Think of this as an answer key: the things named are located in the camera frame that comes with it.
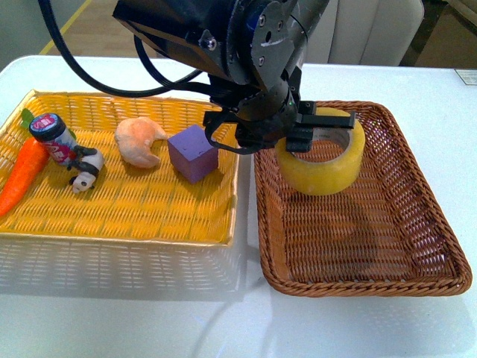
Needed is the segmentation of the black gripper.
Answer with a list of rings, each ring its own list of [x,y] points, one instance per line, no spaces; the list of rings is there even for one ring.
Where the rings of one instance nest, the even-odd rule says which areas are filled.
[[[254,154],[273,148],[285,140],[287,152],[309,152],[312,148],[313,128],[353,129],[356,118],[343,110],[318,111],[313,101],[300,99],[302,71],[295,67],[291,77],[280,80],[268,91],[260,91],[243,98],[235,108],[207,111],[203,126],[210,145],[237,154]],[[223,124],[236,126],[238,147],[220,143],[212,138]]]

